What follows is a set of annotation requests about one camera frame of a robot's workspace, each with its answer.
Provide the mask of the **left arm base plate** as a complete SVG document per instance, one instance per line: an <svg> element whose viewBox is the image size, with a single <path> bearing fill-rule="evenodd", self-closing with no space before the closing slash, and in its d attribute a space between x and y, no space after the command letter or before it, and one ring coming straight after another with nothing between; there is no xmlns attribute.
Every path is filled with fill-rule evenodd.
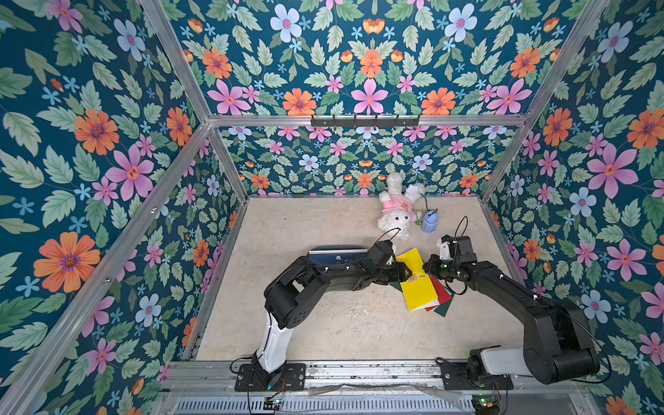
<svg viewBox="0 0 664 415"><path fill-rule="evenodd" d="M304 390L307 366L304 363L285 363L273 373L266 372L259 363L240 366L235 392L290 392Z"/></svg>

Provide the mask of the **navy blue envelope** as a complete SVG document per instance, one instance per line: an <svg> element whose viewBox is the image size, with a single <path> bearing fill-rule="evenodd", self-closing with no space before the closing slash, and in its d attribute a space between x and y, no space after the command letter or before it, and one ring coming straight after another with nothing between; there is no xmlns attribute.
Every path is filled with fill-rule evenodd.
<svg viewBox="0 0 664 415"><path fill-rule="evenodd" d="M362 259L368 250L366 248L339 249L339 250L312 250L307 257L310 261L321 266L338 266L350 261Z"/></svg>

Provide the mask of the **red envelope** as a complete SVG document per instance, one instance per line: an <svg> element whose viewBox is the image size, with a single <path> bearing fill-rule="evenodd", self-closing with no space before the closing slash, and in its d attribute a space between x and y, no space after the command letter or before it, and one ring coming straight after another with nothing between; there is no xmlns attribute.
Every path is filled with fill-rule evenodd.
<svg viewBox="0 0 664 415"><path fill-rule="evenodd" d="M432 302L430 305L425 307L425 310L427 312L435 311L435 309L437 309L439 306L448 304L452 300L452 295L445 288L444 284L439 279L431 278L431 282L436 292L437 299L434 302Z"/></svg>

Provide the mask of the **bright yellow envelope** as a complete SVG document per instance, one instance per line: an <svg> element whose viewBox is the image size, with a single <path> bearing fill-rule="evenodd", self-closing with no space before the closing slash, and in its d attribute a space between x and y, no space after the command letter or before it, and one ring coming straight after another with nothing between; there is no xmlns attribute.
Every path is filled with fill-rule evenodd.
<svg viewBox="0 0 664 415"><path fill-rule="evenodd" d="M440 304L439 295L431 278L424 271L424 261L417 248L404 252L397 257L399 265L405 265L412 276L399 284L404 295L408 311L437 308Z"/></svg>

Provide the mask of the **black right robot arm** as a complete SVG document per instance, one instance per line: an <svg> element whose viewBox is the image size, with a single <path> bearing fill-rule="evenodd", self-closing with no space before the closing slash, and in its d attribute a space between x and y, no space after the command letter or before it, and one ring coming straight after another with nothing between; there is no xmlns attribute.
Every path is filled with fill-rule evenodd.
<svg viewBox="0 0 664 415"><path fill-rule="evenodd" d="M600 358L584 312L574 303L555 302L518 284L498 266L480 261L469 237L446 235L425 272L446 283L460 281L466 290L492 299L523 326L519 347L473 349L465 372L469 381L498 376L526 376L544 385L596 375Z"/></svg>

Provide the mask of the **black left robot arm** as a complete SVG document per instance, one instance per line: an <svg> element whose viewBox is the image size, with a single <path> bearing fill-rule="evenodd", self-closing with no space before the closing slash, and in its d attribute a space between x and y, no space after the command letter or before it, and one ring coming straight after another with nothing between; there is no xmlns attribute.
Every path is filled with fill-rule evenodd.
<svg viewBox="0 0 664 415"><path fill-rule="evenodd" d="M326 293L359 292L370 285L404 283L411 276L397 261L391 240L371 247L317 247L298 257L264 291L266 330L251 358L249 381L265 388L280 381L293 330Z"/></svg>

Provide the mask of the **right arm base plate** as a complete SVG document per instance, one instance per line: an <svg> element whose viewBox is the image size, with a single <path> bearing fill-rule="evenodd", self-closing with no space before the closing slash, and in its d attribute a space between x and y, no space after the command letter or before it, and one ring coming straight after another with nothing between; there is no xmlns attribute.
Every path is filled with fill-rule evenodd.
<svg viewBox="0 0 664 415"><path fill-rule="evenodd" d="M449 361L436 359L446 391L511 391L514 384L506 375L490 375L476 358L469 361Z"/></svg>

